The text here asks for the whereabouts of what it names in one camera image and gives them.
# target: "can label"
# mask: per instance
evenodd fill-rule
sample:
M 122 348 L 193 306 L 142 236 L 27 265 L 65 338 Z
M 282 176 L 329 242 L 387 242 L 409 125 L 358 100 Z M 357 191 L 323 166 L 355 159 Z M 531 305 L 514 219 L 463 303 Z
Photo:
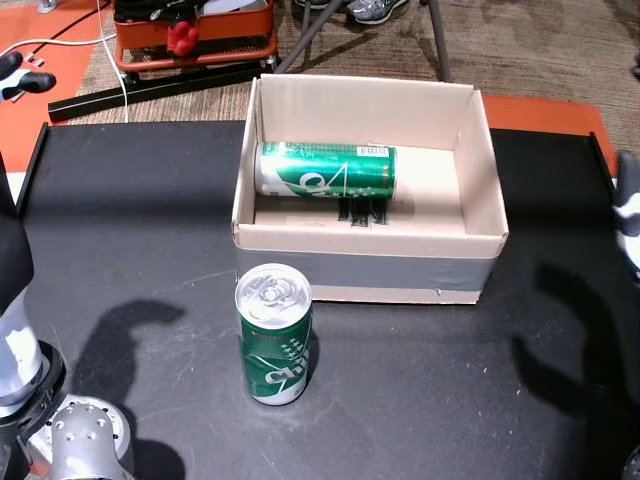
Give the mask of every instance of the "can label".
M 395 160 L 393 147 L 265 142 L 258 165 L 263 178 L 259 193 L 391 198 Z
M 281 330 L 265 330 L 239 317 L 249 393 L 269 405 L 292 402 L 306 385 L 311 309 L 300 321 Z

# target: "gray shoe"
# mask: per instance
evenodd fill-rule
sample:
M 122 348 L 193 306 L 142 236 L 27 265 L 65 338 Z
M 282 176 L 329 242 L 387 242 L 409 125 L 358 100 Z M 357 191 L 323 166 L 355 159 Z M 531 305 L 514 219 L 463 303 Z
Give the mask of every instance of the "gray shoe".
M 347 6 L 347 13 L 364 25 L 379 25 L 389 20 L 391 12 L 408 0 L 354 0 Z

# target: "gray tape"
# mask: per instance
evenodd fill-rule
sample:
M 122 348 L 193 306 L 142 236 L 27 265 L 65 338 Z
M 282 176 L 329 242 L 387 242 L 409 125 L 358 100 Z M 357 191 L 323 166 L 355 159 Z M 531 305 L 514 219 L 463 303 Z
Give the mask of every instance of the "gray tape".
M 236 249 L 238 276 L 263 263 L 297 268 L 312 285 L 477 292 L 495 258 L 413 258 Z

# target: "upright can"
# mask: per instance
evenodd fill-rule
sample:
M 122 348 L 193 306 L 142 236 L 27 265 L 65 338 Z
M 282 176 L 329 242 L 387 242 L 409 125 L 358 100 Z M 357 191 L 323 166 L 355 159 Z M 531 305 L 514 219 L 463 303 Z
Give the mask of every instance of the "upright can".
M 378 145 L 264 142 L 255 187 L 285 197 L 392 198 L 396 149 Z
M 268 263 L 240 278 L 235 297 L 249 394 L 267 405 L 292 402 L 307 384 L 309 281 L 295 268 Z

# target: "orange floor mat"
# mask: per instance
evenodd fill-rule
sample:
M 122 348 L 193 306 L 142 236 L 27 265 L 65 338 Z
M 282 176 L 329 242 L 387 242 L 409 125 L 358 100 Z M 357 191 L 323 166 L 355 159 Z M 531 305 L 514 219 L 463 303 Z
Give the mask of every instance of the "orange floor mat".
M 616 174 L 615 150 L 593 105 L 542 98 L 483 95 L 491 128 L 532 132 L 588 135 L 594 132 L 612 175 Z
M 35 5 L 0 9 L 0 51 L 21 40 L 49 38 L 95 8 L 95 0 L 60 0 L 58 7 L 47 14 L 38 13 Z M 108 14 L 107 11 L 102 12 L 103 20 Z M 93 15 L 58 39 L 84 41 L 99 36 L 98 16 Z M 36 47 L 28 45 L 19 50 L 26 55 Z M 45 64 L 40 70 L 53 73 L 57 78 L 56 86 L 40 95 L 26 94 L 15 104 L 11 101 L 0 103 L 0 152 L 7 171 L 26 170 L 40 127 L 49 121 L 47 104 L 75 96 L 94 48 L 93 45 L 44 47 L 36 58 L 44 59 Z M 39 70 L 28 65 L 25 62 L 22 68 Z

